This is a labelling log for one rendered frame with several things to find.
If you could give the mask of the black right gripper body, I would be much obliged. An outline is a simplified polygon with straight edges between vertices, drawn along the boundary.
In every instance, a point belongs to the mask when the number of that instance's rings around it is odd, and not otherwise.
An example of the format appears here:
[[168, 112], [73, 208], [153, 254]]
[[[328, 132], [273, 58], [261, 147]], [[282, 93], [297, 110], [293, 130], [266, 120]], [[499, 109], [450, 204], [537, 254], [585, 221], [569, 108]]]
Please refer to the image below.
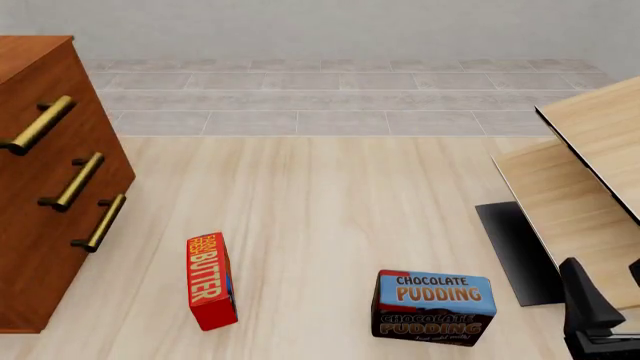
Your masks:
[[573, 360], [640, 360], [640, 332], [565, 329], [564, 340]]

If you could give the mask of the wooden cabinet drawer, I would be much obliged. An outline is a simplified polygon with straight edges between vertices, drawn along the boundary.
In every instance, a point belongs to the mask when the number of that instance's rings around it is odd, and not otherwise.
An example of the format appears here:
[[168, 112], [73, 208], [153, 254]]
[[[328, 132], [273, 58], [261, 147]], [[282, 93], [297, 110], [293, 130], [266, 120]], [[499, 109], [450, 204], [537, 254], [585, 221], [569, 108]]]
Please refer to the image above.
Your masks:
[[[11, 190], [33, 180], [51, 184], [66, 167], [73, 167], [71, 161], [74, 158], [89, 158], [94, 152], [101, 152], [104, 161], [106, 158], [127, 160], [104, 112], [78, 105], [27, 155], [17, 156], [7, 149], [0, 149], [0, 191]], [[73, 170], [75, 175], [79, 167], [73, 167]]]
[[85, 242], [125, 194], [135, 173], [124, 158], [106, 158], [70, 209], [38, 201], [55, 197], [74, 175], [68, 166], [51, 184], [33, 180], [0, 191], [0, 334], [38, 333], [65, 295], [88, 252]]
[[13, 139], [33, 122], [41, 114], [38, 104], [63, 95], [75, 107], [104, 112], [71, 37], [0, 36], [0, 140]]

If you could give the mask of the brown wooden cabinet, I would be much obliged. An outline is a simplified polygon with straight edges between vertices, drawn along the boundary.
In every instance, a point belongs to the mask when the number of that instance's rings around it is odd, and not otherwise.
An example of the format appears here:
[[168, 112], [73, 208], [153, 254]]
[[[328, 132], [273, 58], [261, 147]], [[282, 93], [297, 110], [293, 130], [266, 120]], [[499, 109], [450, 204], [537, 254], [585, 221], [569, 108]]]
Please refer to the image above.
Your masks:
[[134, 170], [69, 36], [0, 36], [0, 334], [50, 317]]

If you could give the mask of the blue chocolate pudding box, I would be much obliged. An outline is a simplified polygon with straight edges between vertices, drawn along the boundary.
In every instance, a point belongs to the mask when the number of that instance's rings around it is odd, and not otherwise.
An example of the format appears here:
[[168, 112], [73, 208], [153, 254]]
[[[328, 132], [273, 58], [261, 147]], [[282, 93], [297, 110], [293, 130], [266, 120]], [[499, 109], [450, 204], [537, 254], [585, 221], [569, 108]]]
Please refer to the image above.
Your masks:
[[371, 303], [371, 333], [472, 347], [496, 314], [487, 278], [383, 269]]

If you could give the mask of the red butter box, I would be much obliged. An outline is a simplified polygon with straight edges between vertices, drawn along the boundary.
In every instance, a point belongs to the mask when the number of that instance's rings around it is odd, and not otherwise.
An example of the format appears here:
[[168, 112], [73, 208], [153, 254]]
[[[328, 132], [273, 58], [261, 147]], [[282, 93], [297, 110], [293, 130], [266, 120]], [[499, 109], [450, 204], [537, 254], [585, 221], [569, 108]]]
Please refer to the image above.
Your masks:
[[231, 264], [223, 233], [186, 242], [188, 305], [202, 331], [238, 322]]

